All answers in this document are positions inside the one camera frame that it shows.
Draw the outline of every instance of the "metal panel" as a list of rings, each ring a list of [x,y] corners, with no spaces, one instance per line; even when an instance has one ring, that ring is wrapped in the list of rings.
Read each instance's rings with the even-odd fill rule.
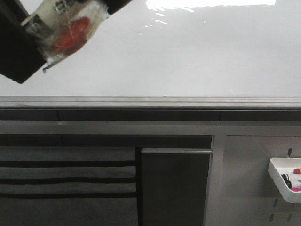
[[[300,136],[300,126],[301,122],[1,121],[0,134]]]
[[[301,109],[298,97],[0,97],[0,108]]]
[[[196,148],[144,148],[143,154],[212,154],[211,149]]]
[[[290,148],[301,156],[301,137],[227,138],[217,194],[216,225],[299,224],[301,204],[285,202],[267,172],[269,159],[286,157]]]

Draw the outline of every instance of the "metal ledge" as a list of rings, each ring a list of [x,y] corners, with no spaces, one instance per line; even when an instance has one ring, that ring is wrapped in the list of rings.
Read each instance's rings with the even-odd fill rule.
[[[143,148],[143,154],[212,154],[212,149],[196,148]]]
[[[0,108],[301,110],[299,97],[0,97]]]

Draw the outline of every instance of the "gray fabric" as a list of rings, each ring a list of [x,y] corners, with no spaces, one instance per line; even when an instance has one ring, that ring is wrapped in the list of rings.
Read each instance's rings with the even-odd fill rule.
[[[132,147],[0,147],[1,161],[134,160]]]
[[[46,179],[59,177],[135,177],[135,166],[126,167],[65,167],[65,168],[2,168],[2,179]]]
[[[127,161],[134,148],[1,147],[0,161]],[[65,177],[132,178],[130,167],[4,168],[0,179]],[[0,193],[72,194],[128,193],[136,183],[0,184]],[[136,226],[136,198],[0,199],[0,224],[5,226]]]
[[[12,194],[126,193],[135,191],[136,183],[63,183],[49,185],[0,185],[0,193]]]
[[[3,226],[136,226],[135,198],[0,199]]]

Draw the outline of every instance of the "dark panel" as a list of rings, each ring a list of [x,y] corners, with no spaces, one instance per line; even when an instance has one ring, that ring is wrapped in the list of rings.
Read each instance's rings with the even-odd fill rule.
[[[138,214],[138,226],[143,225],[143,200],[142,200],[142,149],[137,147],[135,149],[136,159],[136,193],[137,193],[137,214]]]
[[[0,0],[0,73],[23,83],[45,63],[33,40],[20,26],[21,14]]]
[[[0,134],[0,146],[63,146],[61,135]]]
[[[59,120],[56,110],[0,110],[0,120]]]
[[[63,135],[65,146],[139,146],[161,148],[211,148],[211,136]]]
[[[301,121],[301,111],[221,111],[221,121]]]
[[[185,110],[59,110],[60,120],[71,121],[218,121],[219,111]]]
[[[28,16],[26,9],[19,0],[4,0],[4,3],[7,5],[9,10],[16,16],[17,20],[20,23]]]
[[[200,226],[210,155],[142,154],[143,225]]]

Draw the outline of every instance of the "hole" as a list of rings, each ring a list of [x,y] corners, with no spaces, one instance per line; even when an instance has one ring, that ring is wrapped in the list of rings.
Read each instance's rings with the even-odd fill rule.
[[[291,218],[292,218],[292,214],[288,215],[288,217],[287,217],[287,222],[290,222],[290,221],[291,221]]]
[[[275,199],[275,200],[274,200],[273,207],[276,207],[276,206],[277,206],[277,202],[278,202],[278,199]]]
[[[271,216],[269,217],[269,222],[272,222],[274,218],[274,214],[272,213]]]
[[[287,151],[287,157],[291,157],[292,151],[293,151],[292,148],[288,149],[288,151]]]

